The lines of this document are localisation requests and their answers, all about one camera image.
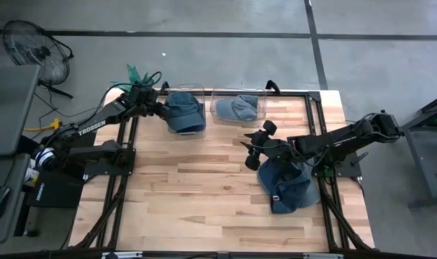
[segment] transparent container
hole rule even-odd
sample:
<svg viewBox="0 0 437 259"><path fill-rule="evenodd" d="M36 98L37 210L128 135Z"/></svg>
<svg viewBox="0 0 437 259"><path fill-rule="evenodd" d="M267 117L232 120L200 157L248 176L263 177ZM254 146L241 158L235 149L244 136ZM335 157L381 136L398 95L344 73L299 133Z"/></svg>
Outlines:
<svg viewBox="0 0 437 259"><path fill-rule="evenodd" d="M215 124L259 127L266 117L266 91L258 89L214 88L210 113Z"/></svg>
<svg viewBox="0 0 437 259"><path fill-rule="evenodd" d="M203 138L205 136L205 128L206 128L204 86L200 83L190 83L190 84L169 86L169 88L166 89L167 94L172 94L178 91L187 92L197 100L200 106L199 113L202 115L202 118L204 120L204 126L199 127L200 130L198 130L198 127L192 127L192 131L182 130L180 132L177 132L171 129L169 126L167 126L168 131L171 134L173 134L177 140L193 140L193 139Z"/></svg>

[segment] electric fan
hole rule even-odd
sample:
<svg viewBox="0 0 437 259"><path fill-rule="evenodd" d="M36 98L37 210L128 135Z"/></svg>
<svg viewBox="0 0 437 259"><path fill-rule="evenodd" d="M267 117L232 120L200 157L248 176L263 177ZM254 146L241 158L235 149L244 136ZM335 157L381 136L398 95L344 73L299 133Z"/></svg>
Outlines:
<svg viewBox="0 0 437 259"><path fill-rule="evenodd" d="M16 65L40 66L40 85L54 93L73 98L72 95L53 87L69 76L69 60L74 55L67 45L48 35L36 24L20 20L6 23L2 41L5 51ZM61 46L69 50L68 56Z"/></svg>

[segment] concrete floor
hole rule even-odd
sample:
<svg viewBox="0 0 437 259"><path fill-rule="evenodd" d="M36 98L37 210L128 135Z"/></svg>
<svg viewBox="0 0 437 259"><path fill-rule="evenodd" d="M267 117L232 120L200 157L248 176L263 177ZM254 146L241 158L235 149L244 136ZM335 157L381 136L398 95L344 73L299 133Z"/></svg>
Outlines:
<svg viewBox="0 0 437 259"><path fill-rule="evenodd" d="M324 34L437 35L437 0L312 0ZM145 32L308 33L303 0L1 0L0 26L25 19L47 29ZM76 98L54 96L65 114L96 106L110 81L126 79L125 64L163 72L171 83L254 88L269 79L281 88L319 89L311 40L194 37L59 37L75 58L60 85ZM339 90L347 119L386 109L400 124L437 97L437 41L321 40L328 88ZM0 42L0 65L13 65ZM48 93L37 90L40 96ZM35 99L27 126L48 112ZM56 114L44 118L51 121ZM361 162L366 205L376 247L437 256L437 208L410 212L428 195L405 139L373 144ZM44 210L42 237L15 239L0 253L60 247L72 212Z"/></svg>

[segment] baseball cap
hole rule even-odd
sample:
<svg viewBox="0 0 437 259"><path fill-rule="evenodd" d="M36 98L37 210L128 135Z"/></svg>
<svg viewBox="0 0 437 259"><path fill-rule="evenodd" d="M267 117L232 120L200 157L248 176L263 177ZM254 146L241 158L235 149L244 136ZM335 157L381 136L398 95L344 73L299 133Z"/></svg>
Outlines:
<svg viewBox="0 0 437 259"><path fill-rule="evenodd" d="M173 92L166 98L170 109L167 125L176 132L200 131L205 128L204 106L187 92Z"/></svg>
<svg viewBox="0 0 437 259"><path fill-rule="evenodd" d="M258 96L238 95L233 99L217 101L217 116L222 119L252 121L256 118Z"/></svg>
<svg viewBox="0 0 437 259"><path fill-rule="evenodd" d="M269 194L271 211L292 213L319 202L319 191L312 180L312 167L305 163L267 160L258 169L258 179Z"/></svg>

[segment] wooden tabletop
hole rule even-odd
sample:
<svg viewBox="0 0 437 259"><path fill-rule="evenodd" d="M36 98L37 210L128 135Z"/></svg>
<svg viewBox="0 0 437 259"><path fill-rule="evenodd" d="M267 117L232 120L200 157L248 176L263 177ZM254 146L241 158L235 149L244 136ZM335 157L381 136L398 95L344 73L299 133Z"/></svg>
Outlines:
<svg viewBox="0 0 437 259"><path fill-rule="evenodd" d="M119 94L111 90L107 101ZM320 94L327 129L345 126L338 91ZM215 124L209 110L210 98L206 97L207 128L199 140L176 140L158 117L140 118L135 169L127 186L117 249L327 251L321 205L272 214L256 172L244 165L247 150L239 142L248 141L243 134L258 128ZM275 138L309 134L303 98L269 97L266 119L278 127ZM99 129L95 145L116 139L118 129L119 125ZM107 176L97 176L85 185L70 245L81 241L101 215L107 181ZM338 188L346 219L373 247L360 188L348 178L339 178ZM332 223L339 244L337 221Z"/></svg>

